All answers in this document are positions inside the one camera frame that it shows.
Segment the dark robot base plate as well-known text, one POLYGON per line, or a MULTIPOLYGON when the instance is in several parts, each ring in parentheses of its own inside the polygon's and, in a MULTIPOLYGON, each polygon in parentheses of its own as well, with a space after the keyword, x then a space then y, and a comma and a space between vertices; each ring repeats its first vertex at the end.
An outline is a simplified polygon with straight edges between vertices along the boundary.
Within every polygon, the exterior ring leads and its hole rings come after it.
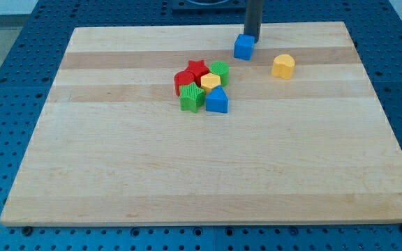
POLYGON ((246 0, 171 0, 170 3, 174 13, 246 9, 246 0))

